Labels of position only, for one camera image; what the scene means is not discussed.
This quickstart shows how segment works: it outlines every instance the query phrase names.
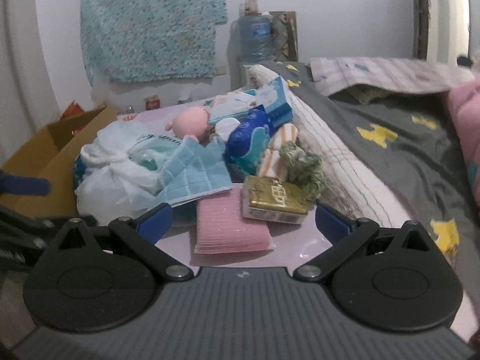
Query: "gray ribbed surface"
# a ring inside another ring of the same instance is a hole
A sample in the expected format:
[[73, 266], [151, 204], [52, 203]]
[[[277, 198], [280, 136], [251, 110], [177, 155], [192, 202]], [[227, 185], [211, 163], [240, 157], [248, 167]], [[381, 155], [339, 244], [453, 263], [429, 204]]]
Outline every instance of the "gray ribbed surface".
[[397, 336], [357, 325], [321, 286], [283, 268], [203, 268], [194, 280], [168, 284], [124, 326], [89, 335], [42, 327], [14, 352], [21, 360], [460, 360], [474, 353], [448, 329]]

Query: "cardboard box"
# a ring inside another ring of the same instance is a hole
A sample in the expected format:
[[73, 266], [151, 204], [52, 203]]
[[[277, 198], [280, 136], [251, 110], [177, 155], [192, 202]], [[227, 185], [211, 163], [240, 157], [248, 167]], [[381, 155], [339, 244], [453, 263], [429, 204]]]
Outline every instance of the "cardboard box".
[[[97, 132], [117, 120], [111, 107], [52, 123], [42, 128], [25, 143], [1, 169], [14, 176], [47, 179], [51, 184], [48, 196], [0, 195], [0, 204], [31, 218], [76, 216], [73, 163], [80, 149], [92, 143]], [[73, 131], [83, 128], [75, 136]]]

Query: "orange striped towel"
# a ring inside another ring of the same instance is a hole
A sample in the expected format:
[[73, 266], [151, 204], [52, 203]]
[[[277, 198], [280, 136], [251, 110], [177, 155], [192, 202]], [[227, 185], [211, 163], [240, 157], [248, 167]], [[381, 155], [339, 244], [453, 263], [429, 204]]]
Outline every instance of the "orange striped towel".
[[297, 140], [298, 135], [297, 128], [291, 123], [285, 123], [278, 131], [273, 135], [268, 148], [271, 150], [280, 150], [282, 146], [291, 140], [293, 143]]
[[280, 158], [278, 150], [266, 149], [262, 156], [263, 159], [258, 167], [257, 176], [286, 181], [289, 170]]

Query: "gray bedsheet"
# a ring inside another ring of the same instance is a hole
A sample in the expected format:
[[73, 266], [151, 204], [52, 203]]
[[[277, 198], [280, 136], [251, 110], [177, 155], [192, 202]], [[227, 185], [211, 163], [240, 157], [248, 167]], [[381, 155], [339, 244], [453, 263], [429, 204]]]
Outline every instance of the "gray bedsheet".
[[298, 85], [292, 92], [410, 207], [434, 239], [436, 226], [454, 221], [460, 233], [454, 268], [480, 315], [477, 209], [458, 137], [439, 97], [393, 94], [361, 105], [342, 92], [331, 98], [318, 93], [304, 64], [292, 63], [297, 70], [264, 65]]

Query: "blue bottle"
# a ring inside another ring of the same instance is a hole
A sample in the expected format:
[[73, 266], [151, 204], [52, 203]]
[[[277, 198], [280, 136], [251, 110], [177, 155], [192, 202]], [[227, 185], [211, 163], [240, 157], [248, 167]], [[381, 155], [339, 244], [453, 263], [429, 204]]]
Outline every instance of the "blue bottle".
[[245, 9], [245, 16], [238, 19], [240, 29], [241, 60], [254, 64], [272, 59], [270, 19], [256, 10]]

